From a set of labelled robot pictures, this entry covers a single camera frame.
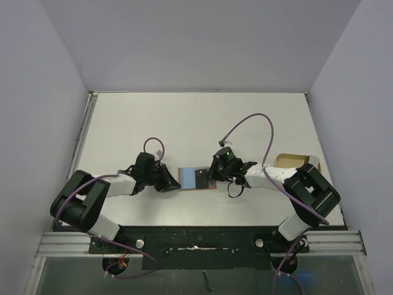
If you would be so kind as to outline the brown leather card holder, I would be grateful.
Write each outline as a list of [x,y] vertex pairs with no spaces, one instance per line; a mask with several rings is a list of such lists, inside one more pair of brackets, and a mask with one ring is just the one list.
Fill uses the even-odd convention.
[[203,191],[217,189],[215,180],[208,178],[209,167],[178,168],[178,183],[181,191]]

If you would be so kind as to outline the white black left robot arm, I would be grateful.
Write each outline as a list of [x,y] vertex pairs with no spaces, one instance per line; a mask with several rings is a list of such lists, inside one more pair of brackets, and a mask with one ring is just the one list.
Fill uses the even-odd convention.
[[154,155],[141,152],[136,162],[113,175],[93,176],[75,171],[50,207],[50,215],[59,227],[65,222],[72,228],[103,238],[103,245],[113,253],[125,245],[121,225],[101,214],[109,197],[133,196],[152,186],[157,192],[181,188],[165,164]]

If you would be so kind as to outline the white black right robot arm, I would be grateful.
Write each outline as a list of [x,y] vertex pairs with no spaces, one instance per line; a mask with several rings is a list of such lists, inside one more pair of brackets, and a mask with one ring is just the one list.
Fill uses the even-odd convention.
[[235,183],[242,189],[280,191],[290,199],[294,212],[280,223],[273,236],[274,246],[280,251],[288,251],[308,229],[327,225],[327,216],[341,201],[336,189],[310,163],[298,168],[279,168],[243,162],[230,147],[223,147],[213,155],[208,178]]

